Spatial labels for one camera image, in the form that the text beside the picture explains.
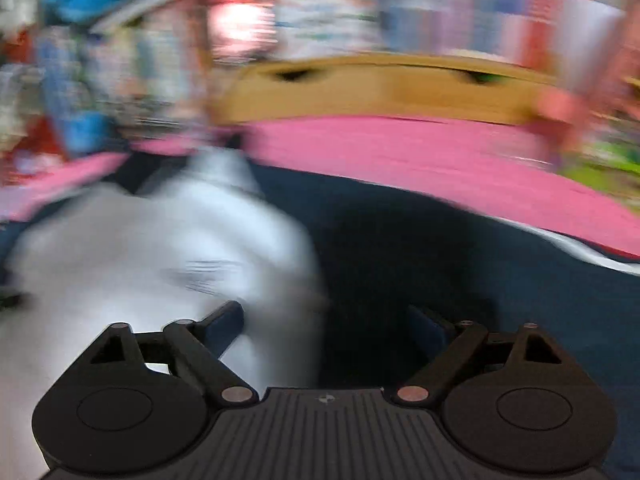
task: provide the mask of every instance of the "pink cloth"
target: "pink cloth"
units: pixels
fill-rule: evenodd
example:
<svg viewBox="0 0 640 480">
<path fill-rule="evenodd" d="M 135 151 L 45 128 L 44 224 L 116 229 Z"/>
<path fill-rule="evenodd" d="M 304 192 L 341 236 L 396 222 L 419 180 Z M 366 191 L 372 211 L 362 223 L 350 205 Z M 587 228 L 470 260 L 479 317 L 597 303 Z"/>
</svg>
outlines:
<svg viewBox="0 0 640 480">
<path fill-rule="evenodd" d="M 121 153 L 99 153 L 74 160 L 53 173 L 33 180 L 22 186 L 24 199 L 15 204 L 8 218 L 18 222 L 30 220 L 39 208 L 55 201 L 65 192 L 112 173 L 126 158 L 127 155 Z"/>
<path fill-rule="evenodd" d="M 567 90 L 552 87 L 542 94 L 539 113 L 550 120 L 571 123 L 580 108 L 580 98 Z"/>
<path fill-rule="evenodd" d="M 258 126 L 258 159 L 427 193 L 474 211 L 640 254 L 640 218 L 607 196 L 508 156 L 536 158 L 512 126 L 456 120 L 301 118 Z"/>
<path fill-rule="evenodd" d="M 203 136 L 187 132 L 166 139 L 138 142 L 134 148 L 156 155 L 179 156 L 193 151 L 202 144 L 202 139 Z M 126 158 L 127 155 L 119 153 L 99 153 L 74 160 L 18 189 L 0 188 L 0 220 L 27 221 L 39 208 L 66 192 L 112 173 Z"/>
</svg>

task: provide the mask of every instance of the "white fabric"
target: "white fabric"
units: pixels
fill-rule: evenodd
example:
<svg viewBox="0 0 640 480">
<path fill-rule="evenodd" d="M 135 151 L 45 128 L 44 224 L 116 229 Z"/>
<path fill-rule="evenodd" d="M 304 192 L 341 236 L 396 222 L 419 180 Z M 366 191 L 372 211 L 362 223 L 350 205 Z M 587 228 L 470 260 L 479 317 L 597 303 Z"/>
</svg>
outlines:
<svg viewBox="0 0 640 480">
<path fill-rule="evenodd" d="M 260 393 L 311 384 L 326 301 L 312 250 L 302 227 L 246 189 L 244 169 L 209 150 L 152 198 L 100 184 L 24 235 L 14 269 L 34 303 L 0 313 L 0 478 L 46 471 L 33 408 L 112 322 L 157 331 L 238 298 L 246 333 L 222 361 Z M 223 272 L 194 278 L 202 261 Z"/>
</svg>

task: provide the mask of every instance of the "navy blue fabric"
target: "navy blue fabric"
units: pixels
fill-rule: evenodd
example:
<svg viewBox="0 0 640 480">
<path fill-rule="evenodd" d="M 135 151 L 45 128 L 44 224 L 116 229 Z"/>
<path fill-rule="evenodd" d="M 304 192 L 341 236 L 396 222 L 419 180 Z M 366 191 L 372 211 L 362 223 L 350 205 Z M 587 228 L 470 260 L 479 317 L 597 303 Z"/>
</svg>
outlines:
<svg viewBox="0 0 640 480">
<path fill-rule="evenodd" d="M 230 308 L 219 315 L 214 314 L 206 322 L 201 341 L 216 359 L 220 359 L 244 330 L 244 311 L 239 303 L 234 302 Z"/>
<path fill-rule="evenodd" d="M 420 309 L 410 305 L 407 309 L 408 332 L 429 362 L 444 352 L 452 341 L 442 325 Z"/>
<path fill-rule="evenodd" d="M 389 344 L 396 345 L 389 362 L 411 362 L 398 314 L 408 304 L 422 302 L 446 319 L 473 319 L 494 331 L 534 321 L 616 405 L 618 434 L 606 472 L 614 480 L 640 478 L 640 278 L 577 260 L 536 234 L 428 196 L 251 168 L 268 202 L 301 222 L 316 248 L 334 304 L 325 341 L 329 376 L 322 380 L 339 384 L 339 362 L 348 354 L 363 362 L 373 356 L 384 369 Z M 401 380 L 410 371 L 387 378 Z"/>
</svg>

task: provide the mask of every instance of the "metal pin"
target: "metal pin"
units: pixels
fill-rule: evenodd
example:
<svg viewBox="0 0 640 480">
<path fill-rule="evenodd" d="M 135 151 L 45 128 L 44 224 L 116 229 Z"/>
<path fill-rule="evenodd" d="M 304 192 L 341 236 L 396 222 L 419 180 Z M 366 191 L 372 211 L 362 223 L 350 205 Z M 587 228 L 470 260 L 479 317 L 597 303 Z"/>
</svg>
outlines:
<svg viewBox="0 0 640 480">
<path fill-rule="evenodd" d="M 403 386 L 397 395 L 404 402 L 422 402 L 429 397 L 429 391 L 421 386 Z"/>
<path fill-rule="evenodd" d="M 134 121 L 137 126 L 151 126 L 155 128 L 172 128 L 179 129 L 184 126 L 183 123 L 179 123 L 178 121 L 171 121 L 165 119 L 154 119 L 154 118 L 134 118 Z"/>
<path fill-rule="evenodd" d="M 244 386 L 230 386 L 229 388 L 222 390 L 222 398 L 225 399 L 226 402 L 247 402 L 248 400 L 251 400 L 253 396 L 254 393 Z"/>
</svg>

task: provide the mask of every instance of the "bright light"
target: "bright light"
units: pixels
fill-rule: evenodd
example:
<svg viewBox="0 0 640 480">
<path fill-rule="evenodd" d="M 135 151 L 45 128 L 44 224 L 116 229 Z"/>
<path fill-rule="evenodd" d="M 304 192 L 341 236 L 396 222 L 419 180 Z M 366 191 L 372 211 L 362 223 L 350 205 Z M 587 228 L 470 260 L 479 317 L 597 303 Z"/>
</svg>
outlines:
<svg viewBox="0 0 640 480">
<path fill-rule="evenodd" d="M 259 40 L 266 18 L 260 6 L 251 4 L 226 4 L 213 13 L 214 30 L 227 41 Z"/>
</svg>

